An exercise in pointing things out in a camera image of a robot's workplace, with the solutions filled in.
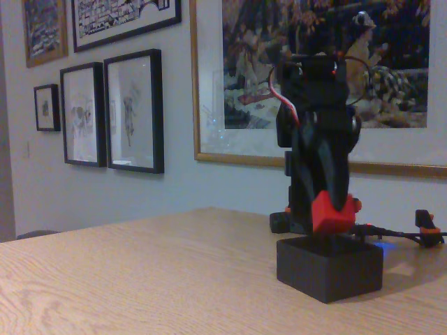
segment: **black box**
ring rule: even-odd
[[[383,249],[351,237],[277,242],[277,278],[325,304],[380,290]]]

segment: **wooden table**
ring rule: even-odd
[[[276,279],[292,236],[210,208],[0,244],[0,334],[447,334],[445,246],[398,241],[381,291],[325,305]]]

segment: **black picture frame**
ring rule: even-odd
[[[92,49],[94,47],[99,47],[102,45],[110,44],[113,42],[117,42],[119,40],[124,40],[125,38],[130,38],[134,36],[138,36],[141,34],[153,32],[162,28],[166,28],[169,26],[172,26],[174,24],[179,24],[182,22],[182,3],[181,0],[166,0],[167,3],[174,2],[175,6],[175,16],[172,18],[169,18],[164,21],[156,22],[153,24],[148,24],[147,26],[136,28],[130,31],[126,31],[124,33],[119,33],[117,35],[104,38],[102,40],[96,40],[94,42],[85,44],[85,45],[78,45],[78,37],[76,35],[76,10],[75,10],[75,0],[71,0],[71,14],[72,14],[72,29],[73,29],[73,49],[74,52],[82,52],[85,50]]]
[[[120,165],[112,162],[112,138],[110,126],[110,92],[109,92],[109,65],[142,57],[150,58],[151,70],[151,94],[152,94],[152,152],[153,167],[143,167],[134,165]],[[105,124],[107,137],[107,160],[108,167],[116,170],[126,170],[134,172],[145,172],[152,174],[163,174],[164,164],[164,134],[163,134],[163,78],[161,70],[161,51],[150,49],[141,52],[134,52],[118,57],[104,60],[105,77]]]
[[[96,162],[73,160],[68,157],[67,148],[67,129],[66,129],[66,111],[65,111],[65,87],[64,76],[85,69],[93,70],[94,78],[94,106],[95,106],[95,129],[96,129]],[[64,161],[71,165],[91,166],[103,168],[107,166],[107,153],[105,149],[105,113],[104,113],[104,76],[103,64],[101,62],[91,62],[70,68],[60,70],[61,76],[61,104],[62,104],[62,130],[64,134]]]
[[[52,102],[52,113],[53,116],[53,127],[41,127],[39,125],[39,116],[38,116],[38,99],[37,94],[38,91],[50,89],[51,90],[51,102]],[[61,131],[61,119],[59,113],[59,91],[57,84],[49,84],[43,86],[34,87],[34,109],[36,110],[36,128],[37,131],[48,131],[48,132],[57,132]]]

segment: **framed print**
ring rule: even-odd
[[[64,0],[22,0],[27,67],[68,55]]]
[[[108,167],[164,173],[161,51],[104,61]]]
[[[342,51],[372,71],[351,171],[447,177],[443,10],[441,0],[190,0],[196,160],[284,166],[270,69],[293,54]],[[348,103],[360,77],[348,78]]]
[[[65,163],[106,166],[103,64],[61,70]]]
[[[37,131],[60,131],[59,92],[56,84],[34,87]]]
[[[182,21],[180,0],[71,0],[75,52]]]

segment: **white wall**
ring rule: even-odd
[[[1,0],[18,234],[43,228],[72,230],[210,205],[263,214],[284,208],[289,179],[282,170],[193,159],[189,2],[182,2],[180,25],[79,54],[73,54],[68,6],[69,57],[26,69],[20,1]],[[36,132],[33,87],[59,84],[61,68],[152,47],[163,52],[166,173],[157,177],[64,164],[62,134]],[[24,158],[27,141],[31,155]],[[353,176],[351,191],[364,204],[359,221],[416,231],[414,211],[426,208],[447,230],[445,182]]]

